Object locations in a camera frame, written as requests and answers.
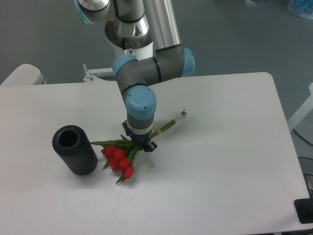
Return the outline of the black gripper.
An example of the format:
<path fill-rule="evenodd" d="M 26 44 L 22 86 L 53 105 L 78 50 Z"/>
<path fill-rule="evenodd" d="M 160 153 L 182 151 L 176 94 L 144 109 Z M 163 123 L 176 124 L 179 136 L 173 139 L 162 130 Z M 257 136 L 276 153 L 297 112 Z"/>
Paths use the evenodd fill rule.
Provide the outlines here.
<path fill-rule="evenodd" d="M 130 133 L 130 137 L 133 141 L 139 143 L 139 150 L 144 150 L 145 152 L 153 152 L 157 145 L 151 141 L 149 133 L 145 133 L 143 135 Z"/>

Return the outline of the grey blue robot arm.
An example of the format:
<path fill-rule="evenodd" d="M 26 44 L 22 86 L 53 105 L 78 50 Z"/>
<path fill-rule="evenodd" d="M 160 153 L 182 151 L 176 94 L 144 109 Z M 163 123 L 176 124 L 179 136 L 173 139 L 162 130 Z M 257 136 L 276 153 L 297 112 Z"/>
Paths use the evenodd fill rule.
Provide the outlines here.
<path fill-rule="evenodd" d="M 170 0 L 76 0 L 83 22 L 105 21 L 105 35 L 119 49 L 112 70 L 122 95 L 126 135 L 146 152 L 157 145 L 152 128 L 157 108 L 151 86 L 190 75 L 192 51 L 181 45 Z"/>

